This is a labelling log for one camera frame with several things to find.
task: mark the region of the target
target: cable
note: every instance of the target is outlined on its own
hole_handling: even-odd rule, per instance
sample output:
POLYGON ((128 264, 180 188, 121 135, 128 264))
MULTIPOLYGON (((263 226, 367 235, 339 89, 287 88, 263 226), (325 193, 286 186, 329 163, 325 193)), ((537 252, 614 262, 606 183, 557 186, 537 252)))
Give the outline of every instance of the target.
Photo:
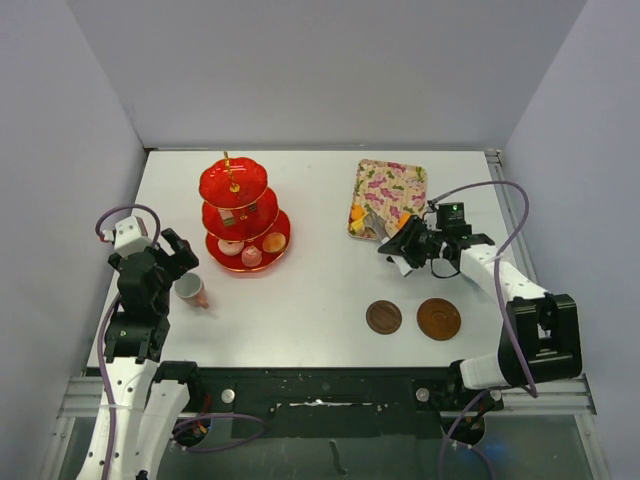
POLYGON ((191 453, 215 453, 215 452, 223 452, 225 450, 231 450, 232 448, 236 448, 239 447, 240 445, 245 445, 249 442, 252 442, 253 440, 256 440, 257 438, 260 438, 261 436, 263 436, 265 434, 265 432, 267 431, 267 422, 265 422, 264 420, 262 420, 261 418, 258 417, 254 417, 252 415, 245 415, 243 413, 209 413, 207 415, 200 415, 197 417, 193 417, 193 418, 188 418, 180 423, 178 423, 173 431, 174 434, 171 438, 172 441, 176 440, 176 435, 179 435, 180 432, 182 430, 185 429, 186 426, 188 426, 189 424, 193 423, 193 422, 197 422, 200 420, 207 420, 207 419, 211 419, 211 420, 215 420, 215 419, 223 419, 223 418, 232 418, 232 419, 238 419, 238 420, 250 420, 252 422, 255 423, 259 423, 260 425, 262 425, 262 430, 254 435, 251 435, 248 438, 243 438, 242 440, 238 440, 237 442, 233 442, 233 443, 229 443, 227 445, 221 445, 218 447, 210 447, 210 448, 187 448, 186 451, 187 452, 191 452, 191 453))
POLYGON ((507 247, 511 244, 511 242, 518 236, 518 234, 522 230, 522 227, 524 227, 524 224, 527 221, 527 218, 529 217, 529 196, 527 195, 527 192, 525 192, 524 188, 522 188, 520 185, 518 185, 515 182, 510 182, 508 180, 490 180, 487 182, 470 183, 469 185, 454 188, 453 190, 443 193, 442 195, 434 198, 433 200, 431 200, 430 204, 435 205, 441 200, 447 198, 448 196, 453 195, 454 193, 458 193, 462 190, 467 190, 469 188, 475 188, 475 187, 483 187, 485 185, 508 185, 518 190, 522 195, 522 199, 524 200, 524 212, 522 214, 522 218, 520 219, 520 223, 518 223, 518 226, 513 230, 511 235, 509 235, 507 240, 502 244, 502 246, 498 249, 496 253, 496 260, 493 265, 493 277, 495 280, 496 294, 498 297, 498 307, 500 307, 500 313, 502 314, 502 321, 507 331, 507 335, 509 336, 509 340, 511 341, 511 345, 513 346, 513 350, 516 353, 516 357, 518 357, 518 362, 520 363, 520 367, 522 368, 524 376, 527 379, 527 383, 529 384, 528 389, 525 386, 523 386, 522 388, 529 395, 531 395, 534 398, 537 398, 538 390, 536 388, 535 381, 533 380, 533 375, 531 374, 531 370, 529 369, 529 365, 527 364, 527 361, 524 358, 524 353, 522 352, 522 348, 520 348, 520 345, 518 344, 518 339, 516 338, 516 334, 513 331, 511 322, 509 322, 509 315, 507 314, 507 306, 504 301, 502 286, 500 285, 501 255, 504 253, 507 247))
MULTIPOLYGON (((156 243, 158 243, 158 237, 160 236, 161 230, 160 217, 158 217, 158 214, 151 210, 149 207, 145 205, 139 205, 137 203, 115 207, 102 214, 102 216, 96 222, 95 226, 96 235, 100 237, 100 240, 104 241, 104 237, 102 236, 102 224, 107 218, 109 218, 114 213, 118 213, 123 210, 132 210, 134 208, 144 210, 145 212, 151 214, 153 220, 156 222, 156 231, 153 234, 151 245, 154 246, 156 243)), ((107 331, 107 323, 109 323, 109 319, 117 310, 119 303, 120 294, 117 294, 111 302, 111 305, 109 305, 107 312, 104 314, 102 322, 100 323, 100 328, 98 329, 98 367, 100 369, 100 375, 102 376, 102 383, 104 384, 104 391, 107 395, 107 401, 109 402, 109 438, 107 440, 107 451, 104 459, 104 468, 102 469, 102 480, 107 480, 109 478, 109 471, 111 470, 111 458, 113 456, 113 447, 116 443, 116 409, 114 406, 115 399, 113 396, 111 381, 109 380, 109 375, 107 373, 107 365, 104 361, 104 337, 107 331)))
MULTIPOLYGON (((455 419, 455 421, 453 422, 453 424, 451 425, 451 427, 449 427, 449 431, 447 432, 447 434, 444 437, 444 440, 442 441, 442 446, 440 447, 440 455, 438 456, 438 478, 439 480, 443 480, 444 479, 444 455, 446 453, 446 447, 447 444, 449 443, 449 441, 451 440, 451 435, 453 435, 453 432, 455 432, 456 428, 458 427, 458 425, 460 424, 460 422, 462 421, 462 419, 464 418, 464 416, 467 414, 467 412, 469 412, 469 410, 471 410, 473 408, 473 406, 478 403, 482 397, 484 397, 487 393, 489 393, 489 390, 483 390, 480 393, 478 393, 475 397, 473 397, 473 399, 467 404, 466 407, 464 407, 464 409, 462 410, 462 412, 460 412, 460 415, 458 415, 458 418, 455 419)), ((489 469, 489 474, 491 475, 491 479, 495 480, 496 479, 496 473, 493 469, 493 465, 491 465, 491 462, 489 461, 489 459, 486 457, 486 455, 484 453, 482 453, 481 450, 479 450, 478 448, 468 445, 466 443, 463 442, 458 442, 461 445, 466 446, 467 448, 473 450, 474 452, 476 452, 480 458, 482 458, 482 460, 484 460, 484 462, 487 465, 487 468, 489 469)))
MULTIPOLYGON (((509 322, 509 315, 507 314, 507 307, 506 307, 506 304, 505 304, 505 301, 504 301, 504 295, 502 293, 502 286, 500 285, 500 259, 502 258, 502 254, 507 249, 507 247, 511 244, 511 242, 513 242, 513 240, 518 236, 518 234, 520 233, 520 231, 524 227, 524 224, 527 221, 527 218, 529 217, 529 196, 527 195, 527 192, 524 190, 524 188, 522 188, 520 185, 518 185, 515 182, 510 182, 508 180, 490 180, 490 181, 486 181, 486 182, 470 183, 469 185, 464 185, 462 187, 454 188, 453 190, 451 190, 449 192, 446 192, 446 193, 443 193, 442 195, 439 195, 438 197, 434 198, 433 200, 430 200, 428 202, 428 205, 429 205, 430 209, 433 210, 434 209, 433 207, 435 207, 435 205, 438 202, 440 202, 441 200, 444 200, 445 198, 449 197, 450 195, 453 195, 454 193, 458 193, 458 192, 461 192, 463 190, 467 190, 469 188, 483 187, 483 186, 488 186, 488 185, 507 185, 507 186, 513 187, 516 190, 518 190, 518 192, 520 192, 520 194, 522 195, 523 202, 524 202, 524 212, 522 213, 522 218, 520 219, 520 223, 518 223, 518 225, 513 230, 511 235, 509 235, 509 237, 507 237, 507 240, 502 244, 502 246, 500 246, 500 248, 496 252, 496 260, 494 261, 494 266, 493 266, 493 277, 494 277, 494 281, 495 281, 496 296, 497 296, 497 299, 498 299, 498 307, 500 308, 500 314, 502 315, 502 322, 503 322, 503 324, 505 326, 505 329, 507 331, 507 335, 509 336, 509 340, 511 341, 511 345, 513 346, 513 350, 516 353, 516 357, 518 358, 518 362, 520 363, 520 367, 522 368, 524 376, 525 376, 525 378, 526 378, 526 380, 527 380, 527 382, 529 384, 529 388, 527 388, 525 386, 522 386, 522 388, 529 395, 531 395, 534 398, 537 398, 538 397, 538 390, 536 388, 536 384, 535 384, 535 381, 533 379, 533 375, 531 374, 531 370, 529 369, 529 365, 527 364, 527 361, 524 358, 524 353, 522 352, 522 348, 520 347, 520 344, 518 343, 518 339, 516 338, 516 334, 515 334, 515 332, 513 330, 513 327, 511 326, 511 322, 509 322)), ((486 393, 487 393, 487 390, 484 390, 484 391, 480 392, 478 395, 476 395, 476 397, 473 400, 471 400, 471 402, 469 402, 469 404, 460 413, 458 418, 456 418, 456 420, 451 425, 451 428, 449 428, 449 431, 447 432, 447 435, 445 436, 445 438, 444 438, 444 440, 442 442, 442 448, 440 449, 440 458, 438 460, 439 478, 440 478, 440 480, 443 479, 443 475, 444 475, 443 472, 444 472, 444 453, 445 453, 445 448, 447 446, 447 443, 451 439, 451 435, 455 431, 455 429, 458 426, 458 424, 462 421, 462 419, 464 418, 465 414, 471 408, 473 408, 473 405, 476 402, 478 402, 486 393)), ((495 478, 495 472, 493 471, 493 467, 489 463, 489 461, 486 458, 486 456, 484 454, 482 454, 480 452, 480 450, 475 449, 475 448, 473 448, 473 449, 487 463, 487 465, 489 467, 489 471, 491 473, 491 478, 495 478)))

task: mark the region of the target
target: white wall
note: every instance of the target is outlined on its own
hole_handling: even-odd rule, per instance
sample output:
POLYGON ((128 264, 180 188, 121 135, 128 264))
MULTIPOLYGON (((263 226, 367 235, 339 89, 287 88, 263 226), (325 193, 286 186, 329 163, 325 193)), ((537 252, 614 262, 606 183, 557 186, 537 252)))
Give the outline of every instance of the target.
POLYGON ((503 146, 585 0, 68 0, 146 146, 503 146))
POLYGON ((640 2, 589 0, 505 149, 543 284, 575 296, 614 479, 640 475, 640 2))
POLYGON ((0 478, 37 475, 144 152, 63 0, 0 3, 0 478))

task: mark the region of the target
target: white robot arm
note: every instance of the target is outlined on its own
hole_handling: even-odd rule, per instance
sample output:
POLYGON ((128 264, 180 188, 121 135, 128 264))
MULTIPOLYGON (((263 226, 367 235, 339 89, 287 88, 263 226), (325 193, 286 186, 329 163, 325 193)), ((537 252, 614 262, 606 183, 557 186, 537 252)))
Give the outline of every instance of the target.
POLYGON ((109 264, 120 273, 120 302, 111 312, 104 339, 114 405, 105 391, 78 479, 155 478, 178 415, 190 402, 199 409, 204 398, 194 362, 159 363, 169 330, 169 290, 198 265, 188 243, 173 230, 164 230, 162 236, 173 255, 152 245, 144 223, 135 216, 103 232, 116 251, 109 264), (110 410, 115 410, 113 431, 110 410))
POLYGON ((456 388, 525 386, 530 382, 518 353, 537 383, 579 375, 582 356, 573 299, 546 291, 503 259, 496 270, 498 249, 487 235, 472 233, 464 219, 463 203, 439 204, 435 214, 435 227, 414 215, 378 252, 400 256, 414 269, 443 258, 496 301, 500 290, 504 315, 513 330, 510 335, 505 324, 497 352, 451 364, 453 381, 459 384, 456 388), (543 338, 538 327, 546 332, 543 338))

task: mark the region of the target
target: white tabletop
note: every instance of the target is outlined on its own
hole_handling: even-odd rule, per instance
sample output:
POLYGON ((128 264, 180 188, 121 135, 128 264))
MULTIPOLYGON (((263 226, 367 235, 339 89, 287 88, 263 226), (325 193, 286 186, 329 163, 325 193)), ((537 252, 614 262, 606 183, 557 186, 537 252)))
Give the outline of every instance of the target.
MULTIPOLYGON (((211 302, 209 310, 194 309, 171 292, 163 360, 192 360, 201 367, 436 367, 496 351, 498 308, 473 283, 462 276, 438 280, 428 268, 403 278, 376 252, 378 244, 346 232, 361 159, 424 167, 427 198, 432 198, 490 180, 482 152, 229 153, 251 157, 267 169, 269 186, 291 219, 291 246, 262 272, 223 269, 205 248, 198 194, 200 174, 222 152, 152 152, 136 201, 156 210, 162 228, 171 227, 190 241, 200 259, 194 271, 204 279, 211 302), (452 302, 462 317, 460 331, 446 342, 426 337, 416 323, 420 304, 434 297, 452 302), (402 326, 391 335, 377 334, 366 323, 367 307, 381 299, 402 311, 402 326)), ((506 239, 492 187, 452 199, 465 202, 474 232, 488 234, 497 244, 506 239)), ((151 230, 150 217, 138 214, 151 230)), ((116 280, 114 275, 107 305, 117 291, 116 280)), ((88 366, 97 366, 95 341, 88 366)))

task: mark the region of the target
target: cup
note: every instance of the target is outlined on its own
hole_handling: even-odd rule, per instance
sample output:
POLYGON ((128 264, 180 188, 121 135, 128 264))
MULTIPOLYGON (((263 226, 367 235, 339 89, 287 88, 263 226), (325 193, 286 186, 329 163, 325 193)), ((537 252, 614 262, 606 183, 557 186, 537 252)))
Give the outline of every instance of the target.
POLYGON ((204 282, 193 272, 185 273, 173 284, 176 295, 192 307, 209 308, 204 282))

